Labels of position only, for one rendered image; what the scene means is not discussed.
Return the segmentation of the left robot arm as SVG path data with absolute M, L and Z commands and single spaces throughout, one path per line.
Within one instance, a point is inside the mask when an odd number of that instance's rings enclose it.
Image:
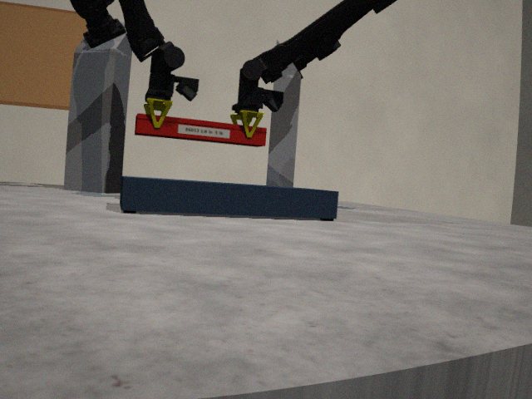
M 246 61 L 240 69 L 239 86 L 256 85 L 252 86 L 251 102 L 262 103 L 271 111 L 278 111 L 283 104 L 283 92 L 259 87 L 260 77 L 265 84 L 273 83 L 282 76 L 282 71 L 291 63 L 301 74 L 300 71 L 316 57 L 321 61 L 324 56 L 327 57 L 335 52 L 341 46 L 338 41 L 341 35 L 369 11 L 373 9 L 377 14 L 395 1 L 343 0 L 294 37 L 263 52 L 253 60 Z M 303 79 L 302 74 L 301 79 Z

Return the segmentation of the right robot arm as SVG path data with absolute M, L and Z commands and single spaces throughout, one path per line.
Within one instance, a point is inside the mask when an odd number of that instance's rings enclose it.
M 97 47 L 127 32 L 131 50 L 139 61 L 143 62 L 151 56 L 150 72 L 164 71 L 169 73 L 161 73 L 161 90 L 173 91 L 174 93 L 175 82 L 181 81 L 175 89 L 177 92 L 188 101 L 192 101 L 197 96 L 199 79 L 171 74 L 173 70 L 183 66 L 185 54 L 172 42 L 165 43 L 165 38 L 158 27 L 155 27 L 144 0 L 119 0 L 125 26 L 118 19 L 113 19 L 106 9 L 115 0 L 70 1 L 78 15 L 86 20 L 86 27 L 89 32 L 83 33 L 83 36 L 90 48 Z M 148 54 L 152 50 L 154 51 Z M 145 56 L 146 54 L 148 55 Z

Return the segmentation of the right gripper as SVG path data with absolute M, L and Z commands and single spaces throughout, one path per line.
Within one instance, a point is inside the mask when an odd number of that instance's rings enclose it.
M 145 113 L 150 114 L 155 128 L 161 127 L 170 107 L 173 104 L 173 101 L 170 101 L 171 97 L 173 96 L 173 91 L 162 91 L 160 89 L 161 73 L 169 74 L 168 72 L 163 71 L 153 71 L 150 73 L 149 89 L 145 94 L 145 102 L 147 102 L 147 104 L 144 104 Z M 156 122 L 154 111 L 161 111 L 161 118 L 159 122 Z

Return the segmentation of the white and red box with label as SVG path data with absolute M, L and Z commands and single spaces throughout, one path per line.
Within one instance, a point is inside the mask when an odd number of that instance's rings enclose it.
M 137 115 L 135 135 L 152 134 L 150 136 L 181 140 L 204 139 L 214 143 L 255 147 L 265 146 L 266 143 L 267 128 L 257 127 L 252 137 L 247 138 L 242 125 L 166 116 L 161 127 L 155 128 L 150 115 Z

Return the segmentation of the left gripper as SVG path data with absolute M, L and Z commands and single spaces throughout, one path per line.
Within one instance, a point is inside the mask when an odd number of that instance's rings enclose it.
M 264 116 L 264 114 L 262 112 L 259 112 L 259 109 L 263 109 L 263 104 L 251 102 L 252 86 L 256 86 L 256 85 L 241 85 L 241 86 L 239 86 L 238 103 L 232 106 L 232 111 L 234 111 L 234 107 L 235 107 L 235 113 L 237 113 L 237 115 L 234 115 L 234 114 L 230 115 L 230 118 L 231 118 L 233 124 L 235 124 L 235 125 L 238 125 L 237 120 L 242 120 L 243 126 L 244 126 L 245 135 L 246 135 L 247 138 L 251 138 L 252 137 L 252 135 L 255 132 L 259 122 L 261 121 L 262 117 Z M 249 103 L 249 101 L 250 101 L 250 103 Z M 256 108 L 256 107 L 258 107 L 258 108 Z M 248 126 L 250 125 L 253 117 L 256 118 L 256 121 L 254 122 L 254 125 L 253 125 L 251 131 L 249 132 Z

